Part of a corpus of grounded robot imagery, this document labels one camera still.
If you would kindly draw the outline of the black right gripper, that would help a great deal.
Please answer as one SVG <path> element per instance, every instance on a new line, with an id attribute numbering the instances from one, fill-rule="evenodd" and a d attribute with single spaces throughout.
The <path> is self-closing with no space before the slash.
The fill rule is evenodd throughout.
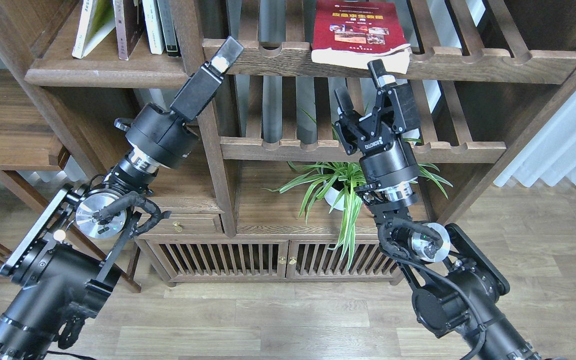
<path id="1" fill-rule="evenodd" d="M 421 127 L 418 107 L 409 83 L 397 84 L 381 59 L 367 64 L 377 89 L 372 112 L 361 116 L 354 110 L 347 88 L 337 88 L 339 119 L 334 123 L 348 155 L 362 153 L 359 165 L 365 185 L 355 188 L 364 203 L 416 203 L 410 183 L 421 175 L 411 146 L 402 133 Z"/>

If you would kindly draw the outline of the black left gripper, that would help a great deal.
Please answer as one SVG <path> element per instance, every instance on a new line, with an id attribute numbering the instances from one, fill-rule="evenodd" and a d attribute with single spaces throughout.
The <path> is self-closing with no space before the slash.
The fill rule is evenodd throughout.
<path id="1" fill-rule="evenodd" d="M 186 122 L 194 121 L 205 109 L 243 51 L 242 44 L 228 36 L 215 55 L 185 82 L 170 105 L 171 111 L 148 103 L 134 119 L 114 121 L 116 128 L 126 132 L 133 148 L 128 158 L 135 168 L 179 168 L 199 141 Z"/>

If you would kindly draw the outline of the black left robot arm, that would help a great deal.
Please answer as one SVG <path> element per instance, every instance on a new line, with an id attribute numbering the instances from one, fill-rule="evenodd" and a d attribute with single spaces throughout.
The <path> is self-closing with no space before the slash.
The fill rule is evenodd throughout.
<path id="1" fill-rule="evenodd" d="M 124 246 L 169 218 L 147 198 L 160 167 L 175 169 L 198 136 L 188 129 L 244 48 L 228 37 L 188 79 L 170 108 L 148 103 L 117 118 L 132 149 L 96 186 L 63 186 L 0 268 L 21 289 L 0 315 L 0 360 L 42 360 L 53 342 L 68 349 L 98 316 L 121 277 Z"/>

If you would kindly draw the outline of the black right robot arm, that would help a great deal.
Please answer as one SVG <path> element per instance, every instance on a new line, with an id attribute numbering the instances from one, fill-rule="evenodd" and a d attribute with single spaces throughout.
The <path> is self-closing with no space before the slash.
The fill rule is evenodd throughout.
<path id="1" fill-rule="evenodd" d="M 409 206 L 418 196 L 410 183 L 421 175 L 403 135 L 420 126 L 409 84 L 397 84 L 382 60 L 368 62 L 375 105 L 367 115 L 354 110 L 345 88 L 336 89 L 334 124 L 346 153 L 362 153 L 366 183 L 354 191 L 373 214 L 379 248 L 400 267 L 412 289 L 417 321 L 441 338 L 459 333 L 470 346 L 467 359 L 539 360 L 496 305 L 509 282 L 456 224 L 414 222 Z"/>

